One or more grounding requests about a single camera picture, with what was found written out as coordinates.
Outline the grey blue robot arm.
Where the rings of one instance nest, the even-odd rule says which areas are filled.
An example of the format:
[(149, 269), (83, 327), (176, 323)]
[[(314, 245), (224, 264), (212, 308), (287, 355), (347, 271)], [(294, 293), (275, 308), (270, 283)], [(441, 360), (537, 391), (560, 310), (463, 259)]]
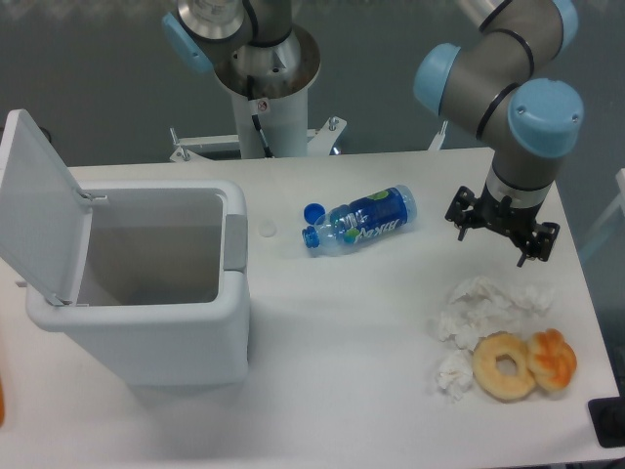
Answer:
[[(494, 151), (481, 193), (461, 188), (445, 217), (460, 233), (508, 238), (523, 260), (547, 260), (559, 234), (536, 219), (563, 158), (577, 141), (584, 107), (574, 89), (537, 70), (574, 38), (568, 1), (464, 1), (478, 27), (471, 50), (436, 46), (420, 63), (413, 93), (430, 112)], [(308, 90), (320, 68), (312, 36), (288, 1), (180, 1), (162, 19), (172, 49), (230, 94), (245, 158), (311, 156), (325, 143), (308, 129)]]

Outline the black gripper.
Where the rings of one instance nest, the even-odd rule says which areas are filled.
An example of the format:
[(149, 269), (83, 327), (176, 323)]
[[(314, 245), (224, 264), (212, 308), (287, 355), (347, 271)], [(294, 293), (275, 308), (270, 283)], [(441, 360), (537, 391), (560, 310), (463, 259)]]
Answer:
[(536, 223), (542, 203), (526, 208), (515, 207), (504, 199), (497, 200), (484, 187), (478, 201), (475, 194), (461, 186), (453, 196), (444, 219), (458, 230), (462, 241), (470, 229), (486, 228), (516, 240), (521, 252), (517, 262), (522, 267), (528, 260), (547, 262), (560, 233), (561, 226), (554, 222)]

